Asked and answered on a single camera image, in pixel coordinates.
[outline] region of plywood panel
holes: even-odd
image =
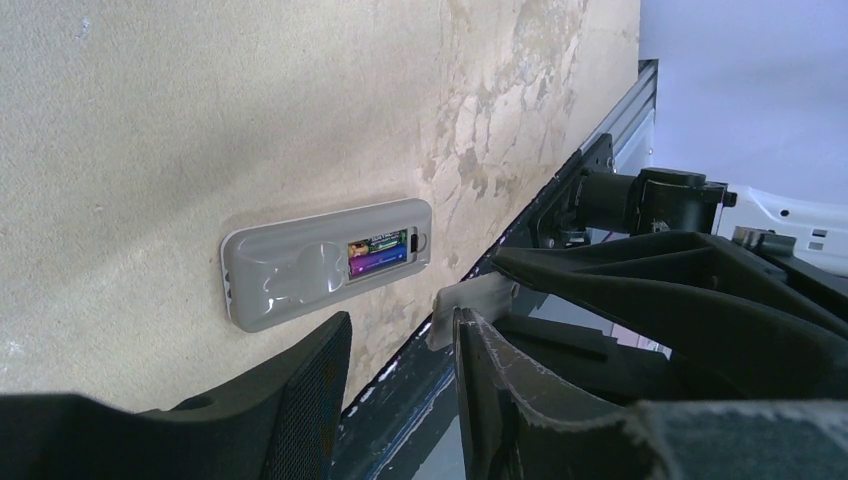
[[[636,78],[638,2],[0,6],[0,389],[168,408],[354,319],[348,398]],[[225,319],[229,231],[420,197],[422,274]]]

